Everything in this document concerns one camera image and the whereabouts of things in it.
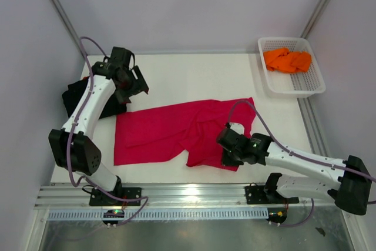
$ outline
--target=gray wall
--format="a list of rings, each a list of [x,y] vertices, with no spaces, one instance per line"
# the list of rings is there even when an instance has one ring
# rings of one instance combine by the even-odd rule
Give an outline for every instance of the gray wall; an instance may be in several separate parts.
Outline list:
[[[49,0],[0,0],[0,249],[19,250],[52,172],[48,133],[82,60]]]
[[[327,91],[312,98],[333,156],[361,157],[376,175],[376,0],[331,0],[309,41]],[[371,200],[376,199],[375,184]],[[376,207],[365,217],[374,229]]]
[[[300,36],[318,0],[60,1],[77,33],[107,52],[223,53],[256,51],[262,36]]]

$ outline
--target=pink cloth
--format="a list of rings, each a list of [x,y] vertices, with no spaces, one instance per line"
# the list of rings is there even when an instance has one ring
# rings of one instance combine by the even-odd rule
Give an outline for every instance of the pink cloth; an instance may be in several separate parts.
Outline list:
[[[218,134],[227,122],[231,101],[205,100],[128,112],[117,116],[114,164],[165,162],[183,150],[189,152],[187,166],[221,165],[222,148]],[[256,114],[245,103],[239,104],[231,121],[240,123],[249,137]]]

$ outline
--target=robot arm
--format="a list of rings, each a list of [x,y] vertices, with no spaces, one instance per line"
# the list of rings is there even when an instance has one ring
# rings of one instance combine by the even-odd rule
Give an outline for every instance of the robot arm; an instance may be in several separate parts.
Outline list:
[[[344,166],[369,175],[362,160],[349,156],[348,160],[334,159],[303,152],[285,146],[288,150],[308,157],[311,160],[329,163],[332,167],[323,166],[302,160],[279,147],[272,138],[255,133],[249,139],[227,125],[219,134],[217,142],[224,148],[222,165],[234,166],[247,162],[251,165],[261,164],[285,168],[309,178],[284,176],[272,173],[264,188],[271,202],[291,197],[319,198],[334,200],[334,203],[349,213],[364,215],[367,210],[371,181],[354,173],[336,169]]]
[[[87,104],[79,115],[73,132],[70,146],[72,170],[86,176],[93,183],[116,196],[117,186],[121,186],[119,177],[111,173],[101,162],[101,152],[92,142],[94,128],[108,99],[115,93],[119,103],[130,102],[129,97],[149,88],[138,68],[129,69],[132,53],[125,48],[114,47],[107,62],[97,62],[93,69],[93,89]],[[53,129],[49,134],[55,162],[68,169],[66,148],[68,135],[74,124],[74,118],[89,93],[90,80],[74,113],[62,126],[61,130]]]

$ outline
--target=white basket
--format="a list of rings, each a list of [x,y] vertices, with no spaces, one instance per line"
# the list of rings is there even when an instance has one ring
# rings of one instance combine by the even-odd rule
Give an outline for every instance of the white basket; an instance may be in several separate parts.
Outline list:
[[[277,48],[287,47],[290,52],[306,51],[312,56],[312,64],[306,73],[281,73],[270,72],[266,69],[264,52]],[[266,82],[273,96],[286,96],[306,98],[315,93],[326,90],[323,76],[310,44],[304,38],[260,38],[258,40],[261,61],[263,63]]]

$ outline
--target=white table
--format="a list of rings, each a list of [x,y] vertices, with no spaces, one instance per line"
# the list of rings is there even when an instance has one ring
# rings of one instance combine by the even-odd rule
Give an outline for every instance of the white table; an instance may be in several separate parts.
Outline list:
[[[90,56],[91,64],[102,56]],[[136,63],[150,88],[131,97],[129,111],[173,105],[203,99],[231,100],[253,97],[274,135],[283,143],[311,152],[308,137],[295,98],[270,98],[265,92],[264,73],[259,55],[138,55]],[[84,67],[82,77],[88,75]],[[271,172],[298,175],[285,169],[248,164],[237,172],[209,166],[188,168],[188,152],[164,163],[113,165],[116,117],[98,122],[93,141],[102,152],[102,162],[128,183],[250,183],[265,182]],[[266,133],[255,118],[252,132]],[[66,169],[55,166],[51,182],[69,182]]]

